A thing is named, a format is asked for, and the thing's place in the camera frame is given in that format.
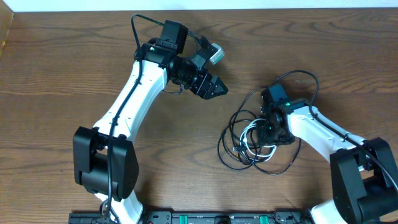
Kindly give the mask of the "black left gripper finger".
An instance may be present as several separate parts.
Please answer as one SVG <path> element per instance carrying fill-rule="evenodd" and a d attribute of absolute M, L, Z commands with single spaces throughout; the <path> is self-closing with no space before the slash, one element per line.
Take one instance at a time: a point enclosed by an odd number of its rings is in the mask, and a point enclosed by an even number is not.
<path fill-rule="evenodd" d="M 212 76 L 211 82 L 214 86 L 214 89 L 217 89 L 217 88 L 225 89 L 226 88 L 226 86 L 223 83 L 223 81 L 221 80 L 221 78 L 217 75 Z"/>
<path fill-rule="evenodd" d="M 228 93 L 228 88 L 225 85 L 217 84 L 213 85 L 206 93 L 207 99 L 212 99 L 217 96 L 226 95 Z"/>

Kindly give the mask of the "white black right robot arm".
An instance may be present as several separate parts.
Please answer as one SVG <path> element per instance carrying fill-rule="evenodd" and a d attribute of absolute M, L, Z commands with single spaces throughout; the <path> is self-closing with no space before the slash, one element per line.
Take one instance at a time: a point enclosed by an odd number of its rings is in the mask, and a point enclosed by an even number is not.
<path fill-rule="evenodd" d="M 261 93 L 259 144 L 281 146 L 299 138 L 330 164 L 333 197 L 309 211 L 312 223 L 378 223 L 397 211 L 397 165 L 389 144 L 351 134 L 282 85 Z"/>

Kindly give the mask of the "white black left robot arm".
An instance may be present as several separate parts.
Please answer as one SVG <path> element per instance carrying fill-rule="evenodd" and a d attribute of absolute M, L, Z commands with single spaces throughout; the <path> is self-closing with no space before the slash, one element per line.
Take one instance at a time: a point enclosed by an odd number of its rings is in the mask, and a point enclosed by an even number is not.
<path fill-rule="evenodd" d="M 137 132 L 151 104 L 168 82 L 205 100 L 225 95 L 228 88 L 208 72 L 224 51 L 204 36 L 194 37 L 199 51 L 182 57 L 188 36 L 183 24 L 166 20 L 160 37 L 137 45 L 130 77 L 106 114 L 92 128 L 73 136 L 75 182 L 101 199 L 100 217 L 115 223 L 138 223 L 143 205 L 134 186 L 139 164 L 134 150 Z"/>

